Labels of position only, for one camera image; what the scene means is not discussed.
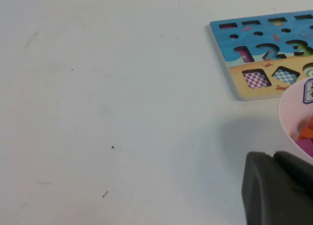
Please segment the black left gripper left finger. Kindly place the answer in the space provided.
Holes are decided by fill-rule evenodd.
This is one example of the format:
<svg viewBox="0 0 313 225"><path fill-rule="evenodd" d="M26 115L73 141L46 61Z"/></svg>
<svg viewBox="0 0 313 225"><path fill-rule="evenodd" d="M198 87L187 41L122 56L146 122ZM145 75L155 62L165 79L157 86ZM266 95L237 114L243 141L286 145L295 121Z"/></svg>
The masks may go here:
<svg viewBox="0 0 313 225"><path fill-rule="evenodd" d="M265 153L246 155L242 198L249 225L313 223L313 198Z"/></svg>

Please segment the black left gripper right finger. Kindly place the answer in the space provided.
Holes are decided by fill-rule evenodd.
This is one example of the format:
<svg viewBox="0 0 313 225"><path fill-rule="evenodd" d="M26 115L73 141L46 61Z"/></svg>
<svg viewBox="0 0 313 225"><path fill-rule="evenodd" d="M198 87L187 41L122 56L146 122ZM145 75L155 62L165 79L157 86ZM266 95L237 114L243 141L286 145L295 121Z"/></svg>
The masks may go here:
<svg viewBox="0 0 313 225"><path fill-rule="evenodd" d="M312 198L313 165L285 151L277 151L273 158L283 170L304 189L308 197Z"/></svg>

